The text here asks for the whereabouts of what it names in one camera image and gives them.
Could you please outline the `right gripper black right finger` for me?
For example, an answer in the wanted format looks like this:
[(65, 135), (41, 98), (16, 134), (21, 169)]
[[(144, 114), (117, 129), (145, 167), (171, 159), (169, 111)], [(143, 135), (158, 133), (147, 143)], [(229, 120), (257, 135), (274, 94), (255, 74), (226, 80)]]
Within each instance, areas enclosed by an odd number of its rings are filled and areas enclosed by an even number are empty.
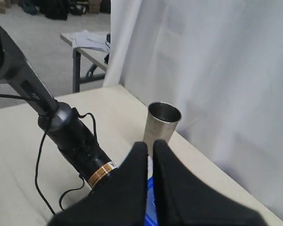
[(153, 184), (160, 226), (265, 226), (255, 210), (222, 195), (190, 172), (164, 140), (153, 145)]

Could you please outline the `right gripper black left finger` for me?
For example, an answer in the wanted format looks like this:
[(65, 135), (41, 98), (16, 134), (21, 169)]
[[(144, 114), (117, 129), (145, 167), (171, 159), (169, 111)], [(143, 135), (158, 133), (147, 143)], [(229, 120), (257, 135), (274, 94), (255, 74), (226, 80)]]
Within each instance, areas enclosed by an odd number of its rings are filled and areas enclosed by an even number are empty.
[(142, 226), (148, 189), (148, 151), (135, 142), (110, 180), (56, 214), (50, 226)]

